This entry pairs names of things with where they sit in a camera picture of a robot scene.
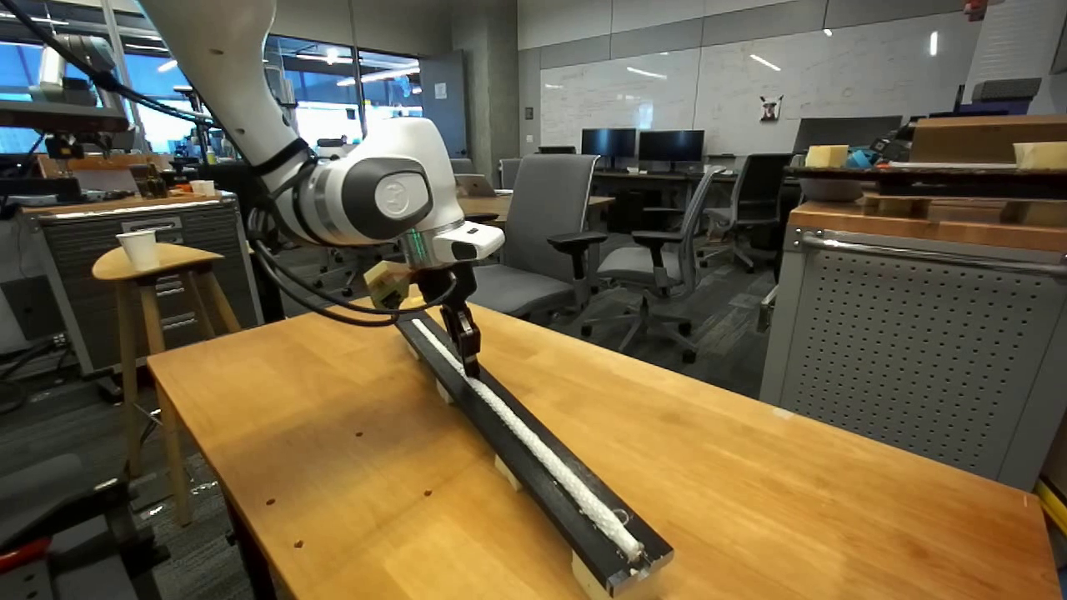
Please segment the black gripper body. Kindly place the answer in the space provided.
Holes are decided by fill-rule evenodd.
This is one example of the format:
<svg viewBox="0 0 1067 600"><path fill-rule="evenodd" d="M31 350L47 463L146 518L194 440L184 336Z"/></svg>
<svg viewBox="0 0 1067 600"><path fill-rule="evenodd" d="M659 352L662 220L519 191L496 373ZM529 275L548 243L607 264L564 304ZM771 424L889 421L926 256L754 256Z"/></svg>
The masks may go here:
<svg viewBox="0 0 1067 600"><path fill-rule="evenodd" d="M444 322L454 338L474 338L475 322L468 305L468 296L475 288L474 268L468 264L444 265L444 268L420 268L418 286L428 304L435 304L444 312Z"/></svg>

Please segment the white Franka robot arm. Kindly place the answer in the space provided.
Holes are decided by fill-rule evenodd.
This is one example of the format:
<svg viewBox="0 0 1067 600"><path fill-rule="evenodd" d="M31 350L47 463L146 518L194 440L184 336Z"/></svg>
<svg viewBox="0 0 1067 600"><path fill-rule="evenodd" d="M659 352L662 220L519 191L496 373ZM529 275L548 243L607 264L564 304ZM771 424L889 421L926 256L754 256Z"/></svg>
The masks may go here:
<svg viewBox="0 0 1067 600"><path fill-rule="evenodd" d="M292 130L263 73L275 0L140 0L184 76L254 167L273 223L319 245L400 243L468 370L479 328L468 305L474 265L502 245L502 230L474 223L458 202L444 136L428 116L370 130L341 158L322 158Z"/></svg>

